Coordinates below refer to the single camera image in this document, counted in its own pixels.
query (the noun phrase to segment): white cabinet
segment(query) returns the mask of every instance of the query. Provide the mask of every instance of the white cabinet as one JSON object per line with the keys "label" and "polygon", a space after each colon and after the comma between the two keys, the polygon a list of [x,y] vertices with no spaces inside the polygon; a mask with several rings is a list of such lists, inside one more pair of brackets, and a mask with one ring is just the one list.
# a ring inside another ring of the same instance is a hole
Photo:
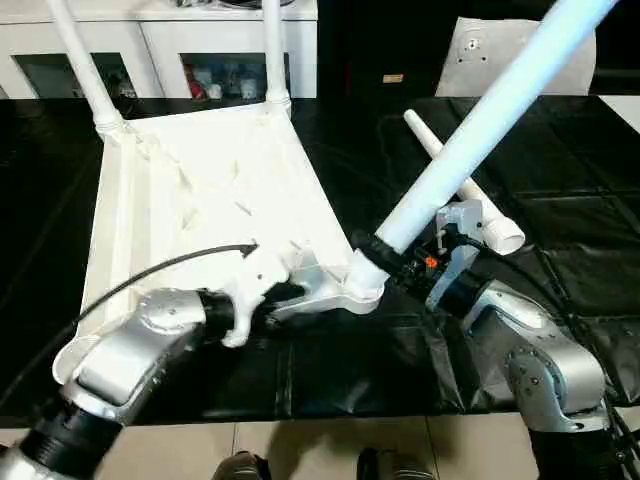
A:
{"label": "white cabinet", "polygon": [[[139,24],[82,22],[80,29],[106,85],[163,96]],[[51,23],[0,25],[0,86],[13,99],[81,96],[64,51]]]}
{"label": "white cabinet", "polygon": [[[196,96],[194,81],[205,91],[219,84],[224,96],[242,96],[244,77],[253,78],[257,96],[264,96],[261,21],[143,22],[142,30],[167,97]],[[291,96],[314,98],[317,22],[285,21],[283,30]]]}
{"label": "white cabinet", "polygon": [[[98,70],[114,95],[168,98],[264,96],[262,12],[214,0],[69,0]],[[292,97],[317,91],[317,0],[282,8]],[[0,1],[0,89],[9,98],[82,92],[44,0]]]}

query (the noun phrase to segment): black tablecloth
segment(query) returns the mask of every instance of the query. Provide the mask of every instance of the black tablecloth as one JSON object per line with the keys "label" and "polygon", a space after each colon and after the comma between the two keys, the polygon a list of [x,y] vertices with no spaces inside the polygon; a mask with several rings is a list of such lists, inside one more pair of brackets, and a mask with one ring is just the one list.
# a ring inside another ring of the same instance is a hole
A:
{"label": "black tablecloth", "polygon": [[[415,108],[446,139],[470,99]],[[128,118],[212,104],[138,100]],[[349,235],[373,231],[428,161],[403,106],[305,100],[293,123]],[[0,116],[0,388],[77,313],[102,145],[82,101],[2,101]],[[640,404],[640,135],[597,98],[537,101],[475,178],[527,234],[513,259],[594,340],[620,405]],[[504,267],[491,273],[536,297]],[[208,346],[141,422],[469,413],[513,408],[496,366],[445,315],[389,287],[374,313],[334,311],[258,329],[245,348]],[[49,365],[0,426],[25,421],[54,391]]]}

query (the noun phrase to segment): black clamp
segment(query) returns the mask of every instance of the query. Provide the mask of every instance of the black clamp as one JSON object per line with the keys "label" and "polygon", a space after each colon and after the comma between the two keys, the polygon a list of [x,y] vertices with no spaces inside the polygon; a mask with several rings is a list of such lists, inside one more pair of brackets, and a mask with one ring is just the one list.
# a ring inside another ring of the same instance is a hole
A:
{"label": "black clamp", "polygon": [[357,230],[351,236],[351,243],[389,275],[398,274],[404,267],[404,257],[375,235]]}

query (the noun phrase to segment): orange light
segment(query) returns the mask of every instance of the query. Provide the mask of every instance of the orange light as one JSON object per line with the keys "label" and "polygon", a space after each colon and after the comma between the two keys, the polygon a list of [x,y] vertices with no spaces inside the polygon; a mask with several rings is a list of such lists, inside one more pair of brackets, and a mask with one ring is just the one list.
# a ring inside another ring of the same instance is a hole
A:
{"label": "orange light", "polygon": [[426,263],[429,268],[438,268],[439,262],[437,258],[427,257],[425,258],[424,263]]}

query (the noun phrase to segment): white pvc pipe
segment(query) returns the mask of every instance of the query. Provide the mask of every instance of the white pvc pipe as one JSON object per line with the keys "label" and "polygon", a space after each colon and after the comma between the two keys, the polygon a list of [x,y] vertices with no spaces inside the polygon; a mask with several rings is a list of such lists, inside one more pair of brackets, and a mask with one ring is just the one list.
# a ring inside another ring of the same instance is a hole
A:
{"label": "white pvc pipe", "polygon": [[282,105],[289,111],[291,100],[284,69],[280,0],[262,0],[262,13],[267,63],[267,102]]}
{"label": "white pvc pipe", "polygon": [[[442,142],[413,110],[404,112],[404,119],[432,159],[442,150]],[[480,200],[482,202],[482,234],[489,248],[500,255],[508,255],[524,245],[525,235],[518,225],[505,217],[486,193],[467,178],[458,189],[462,200]]]}
{"label": "white pvc pipe", "polygon": [[[558,0],[526,47],[489,88],[376,231],[404,252],[502,140],[617,0]],[[357,251],[345,287],[374,295],[388,274]]]}
{"label": "white pvc pipe", "polygon": [[67,49],[67,57],[82,87],[99,133],[106,133],[123,125],[120,112],[113,106],[98,69],[85,48],[66,0],[47,0],[58,33]]}

